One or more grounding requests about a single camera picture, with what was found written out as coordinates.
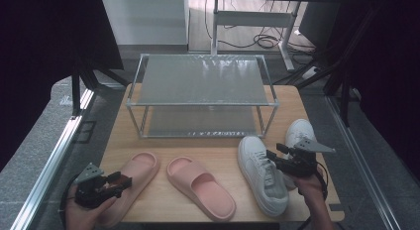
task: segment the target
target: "white sneaker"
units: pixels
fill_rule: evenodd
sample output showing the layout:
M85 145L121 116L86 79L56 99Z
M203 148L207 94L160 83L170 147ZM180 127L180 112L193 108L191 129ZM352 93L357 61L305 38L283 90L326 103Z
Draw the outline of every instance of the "white sneaker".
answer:
M313 141L316 141L315 133L312 128L311 123L305 119L298 119L295 120L290 127L287 130L286 133L286 140L285 145L288 148L293 148L295 144L300 142L303 138L307 138ZM289 159L290 155L284 155L284 159ZM293 179L291 179L289 176L284 175L284 183L286 184L287 188L293 189L296 188L296 185L294 185Z
M283 213L288 203L283 173L266 157L260 138L247 136L241 140L238 163L262 212L270 217Z

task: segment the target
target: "shoelace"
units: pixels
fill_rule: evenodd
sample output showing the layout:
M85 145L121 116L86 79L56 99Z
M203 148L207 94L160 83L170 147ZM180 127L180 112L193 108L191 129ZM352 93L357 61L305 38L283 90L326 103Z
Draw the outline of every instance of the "shoelace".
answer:
M260 168L265 169L264 176L264 186L271 186L274 184L274 173L272 172L271 162L266 157L266 154L259 152L255 154L255 157L258 159L258 164Z
M298 138L299 140L302 140L303 138L311 139L309 138L309 134L302 132L297 133L296 138Z

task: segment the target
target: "metal frame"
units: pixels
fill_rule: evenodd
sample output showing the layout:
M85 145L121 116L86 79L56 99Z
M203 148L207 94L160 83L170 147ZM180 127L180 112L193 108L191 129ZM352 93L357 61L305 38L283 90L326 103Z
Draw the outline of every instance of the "metal frame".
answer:
M27 200L21 208L21 211L15 219L11 229L27 229L30 226L35 214L38 211L38 207L40 206L41 201L43 200L51 182L53 181L56 171L59 169L59 165L61 164L61 161L66 154L72 137L79 127L83 118L83 114L85 113L90 101L92 100L93 95L94 92L89 89L84 91L80 99L79 115L76 117L71 117L67 122L67 125L65 126L61 137L56 143L49 160L47 161L43 171L38 177L37 182L35 183Z
M287 71L294 71L294 66L287 51L287 44L293 31L300 1L298 1L291 13L269 13L269 12L246 12L246 11L219 11L219 2L214 0L213 10L213 38L211 41L211 55L216 55L218 50L217 27L220 25L249 26L249 27L276 27L285 28L283 40L278 47L283 57Z
M334 100L332 100L332 97L326 96L325 99L327 106L330 108L330 111L334 116L334 119L346 141L346 144L349 147L353 160L355 161L355 164L359 172L361 173L361 176L365 182L365 185L367 186L367 190L370 194L370 197L372 198L386 229L401 229L401 227L398 224L398 221L395 218L393 210L388 200L386 199L385 194L382 192L382 190L379 187L379 184L376 182L376 179L374 178L373 173L371 172L368 163L358 143L355 140L351 129L341 119L339 107L334 102Z
M257 107L257 114L258 114L258 120L260 121L260 128L261 128L261 132L259 134L257 134L257 136L264 138L265 134L268 132L268 129L270 127L270 124L274 118L275 112L277 111L277 108L279 106L279 102L278 99L276 97L276 94L274 92L274 88L272 87L272 83L271 80L269 78L269 73L268 73L268 69L266 67L266 63L264 61L263 56L255 56L257 59L257 64L259 67L262 66L263 70L265 71L266 75L267 75L267 79L268 79L268 83L270 86L270 91L271 91L271 95L272 95L272 102L268 102L268 103L247 103L247 104L243 104L243 103L232 103L232 104L220 104L220 103L205 103L205 104L191 104L191 103L164 103L164 104L156 104L156 103L137 103L137 102L133 102L133 93L134 93L134 89L137 83L137 79L139 76L139 73L141 72L142 67L144 67L143 62L146 62L145 60L149 60L149 55L148 54L144 54L141 55L140 61L139 61L139 65L138 65L138 69L132 84L132 87L130 89L128 98L127 98L127 109L129 110L130 113L130 117L133 121L133 124L136 128L136 131L139 135L139 138L164 138L167 136L151 136L151 135L147 135L145 134L145 127L146 127L146 121L148 119L148 114L149 114L149 108L151 106L249 106L249 107ZM143 118L142 118L142 123L139 124L136 121L136 117L135 117L135 112L132 109L132 107L136 107L136 106L144 106L145 107L145 111L143 113ZM267 120L266 125L264 124L263 121L263 115L261 113L261 107L272 107L272 112ZM227 137L227 138L233 138L233 137L243 137L244 136L244 132L240 132L238 131L238 133L241 134L237 134L237 135L226 135L224 136L222 135L206 135L206 136L170 136L171 138L195 138L195 137L216 137L216 138L221 138L221 137Z

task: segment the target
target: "shoe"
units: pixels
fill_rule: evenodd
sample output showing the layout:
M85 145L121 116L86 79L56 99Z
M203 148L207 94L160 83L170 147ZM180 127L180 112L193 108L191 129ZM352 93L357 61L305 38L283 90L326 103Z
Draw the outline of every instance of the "shoe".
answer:
M213 221L226 222L234 216L236 203L231 194L197 161L176 158L166 172L169 182Z
M270 217L283 213L288 203L283 173L266 157L260 138L247 136L241 140L238 163L261 211Z
M96 224L103 228L111 228L119 223L139 194L158 173L159 166L158 156L149 152L139 153L126 162L120 172L132 178L132 186L125 189L121 197L98 216Z
M312 128L311 123L305 119L298 119L295 120L288 128L286 133L286 140L285 145L288 148L293 148L295 144L300 142L303 138L307 138L313 141L316 141L315 133ZM284 159L289 159L290 155L286 154L283 155ZM296 188L296 185L294 185L293 179L291 179L289 176L284 175L284 182L289 189Z

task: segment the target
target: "wall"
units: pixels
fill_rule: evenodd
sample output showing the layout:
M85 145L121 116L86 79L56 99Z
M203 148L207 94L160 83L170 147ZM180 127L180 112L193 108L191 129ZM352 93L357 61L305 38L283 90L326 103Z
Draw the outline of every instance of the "wall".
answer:
M117 45L187 45L188 0L102 0Z

